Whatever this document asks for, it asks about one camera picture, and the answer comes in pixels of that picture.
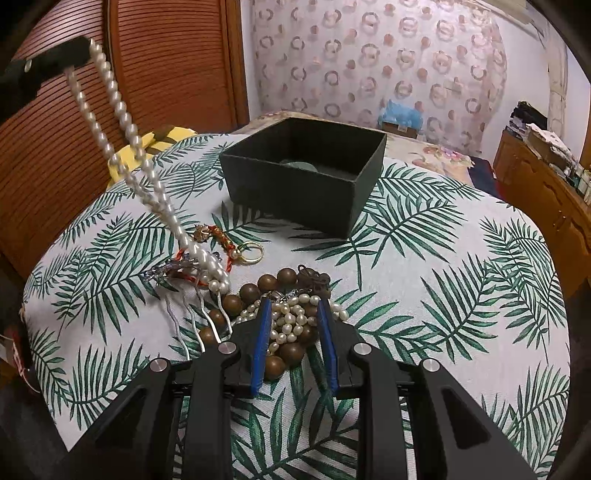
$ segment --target gold ring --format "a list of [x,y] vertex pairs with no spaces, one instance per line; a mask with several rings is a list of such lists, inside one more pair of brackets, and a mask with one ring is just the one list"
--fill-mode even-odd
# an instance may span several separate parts
[[[244,254],[242,253],[242,249],[244,247],[254,247],[256,250],[258,250],[261,255],[257,258],[246,258],[244,256]],[[254,265],[259,263],[262,260],[262,256],[265,254],[265,249],[262,247],[261,244],[258,244],[257,242],[253,242],[253,241],[247,241],[244,243],[241,243],[240,245],[238,245],[236,247],[236,249],[238,250],[238,258],[240,259],[240,262],[242,262],[245,265]]]

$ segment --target blue plastic bag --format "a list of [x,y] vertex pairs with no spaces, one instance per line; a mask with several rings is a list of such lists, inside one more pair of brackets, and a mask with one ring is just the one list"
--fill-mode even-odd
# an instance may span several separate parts
[[420,130],[423,126],[423,116],[421,112],[414,108],[409,108],[389,100],[378,117],[378,125],[382,126],[383,122]]

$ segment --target blue gripper pad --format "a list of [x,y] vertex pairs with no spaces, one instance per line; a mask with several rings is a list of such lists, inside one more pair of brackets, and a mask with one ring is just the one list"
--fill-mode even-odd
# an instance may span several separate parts
[[329,325],[329,322],[333,321],[332,314],[326,300],[322,300],[318,303],[316,321],[318,324],[318,334],[320,336],[320,346],[322,347],[322,358],[324,359],[326,379],[332,396],[335,396],[339,389],[338,365],[335,345],[333,343],[333,337]]
[[259,331],[256,335],[254,351],[252,352],[251,370],[251,395],[252,398],[258,395],[265,375],[265,360],[267,348],[269,347],[269,333],[271,331],[271,301],[261,299],[258,311]]

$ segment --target metal screw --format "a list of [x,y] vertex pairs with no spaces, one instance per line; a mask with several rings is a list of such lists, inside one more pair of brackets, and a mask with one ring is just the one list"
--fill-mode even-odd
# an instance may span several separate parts
[[230,353],[234,353],[236,351],[236,344],[232,342],[223,342],[219,344],[217,349],[220,353],[229,355]]
[[367,343],[358,343],[353,347],[353,350],[358,355],[369,355],[371,353],[371,345]]
[[437,360],[434,360],[433,358],[427,358],[423,362],[423,368],[427,370],[427,372],[436,372],[437,370],[439,370],[439,367],[439,362]]
[[164,358],[155,358],[150,362],[150,370],[152,372],[161,372],[168,366],[168,362]]

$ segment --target folded clothes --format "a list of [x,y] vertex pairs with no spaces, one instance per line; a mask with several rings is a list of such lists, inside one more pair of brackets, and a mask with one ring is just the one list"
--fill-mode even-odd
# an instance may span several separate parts
[[561,157],[565,158],[569,162],[576,161],[574,159],[574,155],[569,150],[569,148],[564,144],[564,142],[560,139],[560,137],[558,135],[556,135],[554,132],[550,132],[548,130],[542,130],[536,124],[528,124],[527,127],[540,140],[544,141],[548,145],[553,146],[556,150],[562,152],[564,155],[560,155]]

